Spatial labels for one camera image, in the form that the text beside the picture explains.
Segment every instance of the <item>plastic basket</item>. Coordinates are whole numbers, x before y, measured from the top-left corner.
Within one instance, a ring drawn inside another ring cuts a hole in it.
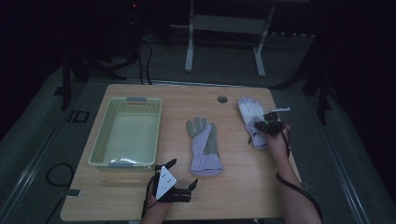
[[[89,164],[106,170],[152,170],[161,109],[159,98],[111,98]]]

